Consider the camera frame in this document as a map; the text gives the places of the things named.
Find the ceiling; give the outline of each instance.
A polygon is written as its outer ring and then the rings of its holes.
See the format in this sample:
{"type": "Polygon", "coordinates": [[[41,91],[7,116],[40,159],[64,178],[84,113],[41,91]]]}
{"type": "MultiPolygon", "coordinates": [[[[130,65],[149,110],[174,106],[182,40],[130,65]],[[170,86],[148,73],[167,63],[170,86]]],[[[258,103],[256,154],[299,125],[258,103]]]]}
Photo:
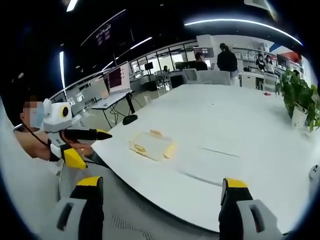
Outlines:
{"type": "Polygon", "coordinates": [[[8,42],[10,54],[7,62],[10,71],[6,77],[11,80],[25,72],[36,94],[41,90],[47,97],[62,87],[60,51],[65,53],[67,86],[100,71],[113,60],[113,55],[122,55],[118,60],[120,62],[130,61],[155,49],[195,39],[202,34],[246,35],[279,43],[298,53],[305,50],[283,34],[247,23],[216,22],[184,26],[185,23],[203,19],[250,19],[275,26],[297,37],[290,22],[280,18],[275,22],[266,10],[245,5],[243,0],[197,0],[192,4],[173,0],[112,3],[106,0],[78,0],[71,12],[66,12],[67,7],[61,0],[48,1],[46,9],[41,12],[37,10],[39,5],[30,4],[24,3],[15,11],[23,21],[8,27],[14,40],[8,42]],[[98,46],[94,34],[81,46],[94,30],[124,9],[124,14],[111,24],[111,38],[108,41],[98,46]],[[129,50],[148,37],[153,38],[129,50]]]}

